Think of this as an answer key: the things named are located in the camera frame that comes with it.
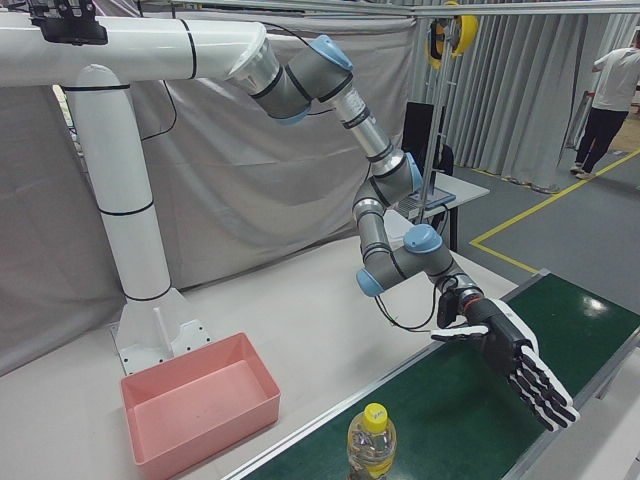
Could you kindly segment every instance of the desk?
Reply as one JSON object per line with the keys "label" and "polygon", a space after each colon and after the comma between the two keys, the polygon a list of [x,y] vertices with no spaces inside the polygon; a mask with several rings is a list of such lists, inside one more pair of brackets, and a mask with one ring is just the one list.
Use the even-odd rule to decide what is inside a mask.
{"label": "desk", "polygon": [[[278,422],[182,475],[219,480],[324,415],[431,343],[391,327],[355,282],[360,239],[333,242],[187,292],[214,339],[247,333],[280,386]],[[487,295],[515,285],[456,255]],[[384,294],[407,323],[431,308],[416,275]],[[0,377],[2,478],[139,480],[120,398],[124,376],[108,326]]]}
{"label": "desk", "polygon": [[[483,187],[479,187],[469,182],[460,180],[459,178],[450,177],[443,173],[436,173],[435,186],[445,192],[452,193],[456,196],[455,200],[446,204],[446,208],[438,206],[430,210],[425,210],[423,221],[434,217],[435,215],[449,210],[449,248],[457,252],[458,251],[458,207],[464,205],[467,202],[475,200],[476,198],[483,197],[489,193],[489,190]],[[419,214],[417,208],[408,208],[400,202],[398,211],[402,213],[408,220],[416,222]]]}

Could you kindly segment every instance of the white shirt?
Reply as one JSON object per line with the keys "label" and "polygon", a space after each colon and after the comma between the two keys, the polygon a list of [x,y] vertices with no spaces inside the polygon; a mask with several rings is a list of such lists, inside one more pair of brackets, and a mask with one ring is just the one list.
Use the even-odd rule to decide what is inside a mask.
{"label": "white shirt", "polygon": [[602,70],[593,107],[627,112],[640,80],[640,50],[620,48],[596,60],[593,66]]}

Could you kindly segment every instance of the pink plastic bin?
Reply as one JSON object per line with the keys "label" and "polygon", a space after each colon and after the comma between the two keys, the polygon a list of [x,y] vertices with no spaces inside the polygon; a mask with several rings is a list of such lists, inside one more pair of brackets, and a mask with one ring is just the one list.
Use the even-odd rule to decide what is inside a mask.
{"label": "pink plastic bin", "polygon": [[280,389],[244,333],[120,382],[136,464],[167,479],[278,419]]}

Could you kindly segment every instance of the clear plastic cylinder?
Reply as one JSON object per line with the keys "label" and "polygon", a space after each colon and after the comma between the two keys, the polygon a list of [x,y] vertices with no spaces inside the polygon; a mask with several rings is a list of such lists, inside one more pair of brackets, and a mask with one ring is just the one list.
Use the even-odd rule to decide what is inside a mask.
{"label": "clear plastic cylinder", "polygon": [[347,480],[386,480],[398,444],[396,429],[386,409],[370,403],[354,417],[347,434]]}

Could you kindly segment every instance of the blue joint cap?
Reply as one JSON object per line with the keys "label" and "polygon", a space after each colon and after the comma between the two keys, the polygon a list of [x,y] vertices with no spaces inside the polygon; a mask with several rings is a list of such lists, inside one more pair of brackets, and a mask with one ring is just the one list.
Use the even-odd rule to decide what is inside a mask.
{"label": "blue joint cap", "polygon": [[305,108],[298,115],[294,115],[293,117],[289,117],[289,118],[274,118],[274,120],[278,122],[280,125],[293,125],[294,123],[298,123],[300,120],[306,117],[307,113],[309,113],[309,110],[311,110],[311,105]]}
{"label": "blue joint cap", "polygon": [[413,159],[413,155],[409,152],[406,152],[405,155],[409,159],[409,167],[411,168],[411,181],[413,183],[413,192],[417,192],[422,188],[422,175],[420,174],[420,169],[418,165],[416,165],[416,161]]}
{"label": "blue joint cap", "polygon": [[364,268],[358,270],[358,273],[356,273],[356,280],[358,281],[358,285],[360,285],[360,289],[367,297],[377,297],[384,292],[384,288],[382,288],[378,281],[373,278],[373,275],[367,272]]}
{"label": "blue joint cap", "polygon": [[431,225],[415,225],[404,236],[404,248],[411,253],[429,253],[442,245],[442,237]]}
{"label": "blue joint cap", "polygon": [[353,70],[353,63],[351,63],[349,57],[327,35],[320,35],[309,46],[339,67],[348,71]]}

